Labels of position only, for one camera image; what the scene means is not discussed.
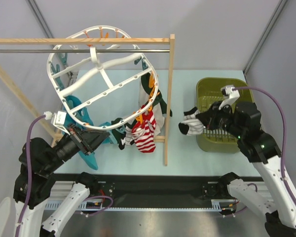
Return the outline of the white pinstriped black-toe sock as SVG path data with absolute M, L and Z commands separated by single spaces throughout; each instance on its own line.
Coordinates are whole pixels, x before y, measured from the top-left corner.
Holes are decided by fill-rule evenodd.
M 203 123 L 196 118 L 200 113 L 197 107 L 184 112 L 184 120 L 178 124 L 182 134 L 187 136 L 201 135 L 204 130 Z
M 132 146 L 135 142 L 131 133 L 131 129 L 127 126 L 122 126 L 119 130 L 120 133 L 120 141 L 118 143 L 118 147 L 120 150 L 123 150 L 126 146 Z

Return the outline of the red white santa sock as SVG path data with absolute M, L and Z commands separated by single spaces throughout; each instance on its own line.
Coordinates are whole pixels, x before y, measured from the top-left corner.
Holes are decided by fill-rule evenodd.
M 132 128 L 131 135 L 139 152 L 153 153 L 155 151 L 155 128 L 156 122 L 150 122 L 148 120 L 145 120 L 142 123 L 138 121 Z

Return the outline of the red white striped sock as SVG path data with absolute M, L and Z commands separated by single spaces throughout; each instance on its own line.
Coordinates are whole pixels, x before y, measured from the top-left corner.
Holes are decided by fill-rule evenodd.
M 156 120 L 152 110 L 152 106 L 149 107 L 143 114 L 142 114 L 143 122 L 141 127 L 145 130 L 148 130 L 150 134 L 154 137 L 155 130 L 156 130 Z

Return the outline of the green and white garment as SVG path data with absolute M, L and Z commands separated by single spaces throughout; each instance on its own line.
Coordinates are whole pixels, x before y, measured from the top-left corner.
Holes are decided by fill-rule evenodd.
M 139 105 L 146 102 L 148 100 L 149 94 L 151 92 L 151 89 L 148 86 L 148 80 L 151 73 L 147 73 L 141 76 L 140 81 L 140 93 L 139 93 Z M 162 94 L 160 90 L 158 90 L 157 96 L 152 104 L 153 106 L 153 113 L 156 120 L 156 130 L 155 130 L 155 136 L 159 135 L 161 132 L 161 129 L 165 123 L 165 116 L 167 111 L 167 104 L 162 98 Z M 127 126 L 128 128 L 132 129 L 137 121 L 135 119 L 130 120 L 128 123 L 124 124 L 124 126 Z

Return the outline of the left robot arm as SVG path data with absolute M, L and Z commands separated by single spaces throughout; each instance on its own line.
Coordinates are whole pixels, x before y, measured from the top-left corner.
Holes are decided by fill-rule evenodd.
M 105 131 L 86 131 L 71 126 L 56 146 L 42 138 L 27 137 L 19 157 L 20 174 L 15 181 L 13 198 L 16 208 L 17 237 L 58 237 L 80 204 L 96 196 L 97 178 L 83 172 L 77 176 L 70 193 L 46 220 L 42 221 L 56 179 L 54 172 L 78 152 L 95 151 L 109 136 Z

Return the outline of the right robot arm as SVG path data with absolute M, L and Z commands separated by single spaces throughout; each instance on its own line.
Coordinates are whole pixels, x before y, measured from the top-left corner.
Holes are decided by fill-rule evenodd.
M 239 102 L 235 109 L 219 109 L 215 102 L 209 110 L 199 113 L 199 119 L 208 130 L 218 128 L 236 137 L 240 152 L 253 164 L 267 187 L 272 202 L 247 186 L 234 173 L 223 176 L 226 181 L 218 185 L 223 198 L 240 200 L 264 223 L 271 237 L 296 237 L 296 201 L 285 186 L 289 180 L 281 167 L 283 157 L 275 139 L 261 128 L 261 113 L 253 102 Z

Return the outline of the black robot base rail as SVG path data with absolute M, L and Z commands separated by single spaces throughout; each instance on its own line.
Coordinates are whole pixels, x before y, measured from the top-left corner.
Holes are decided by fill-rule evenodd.
M 234 198 L 217 176 L 95 175 L 98 194 L 116 208 L 203 208 L 214 199 Z

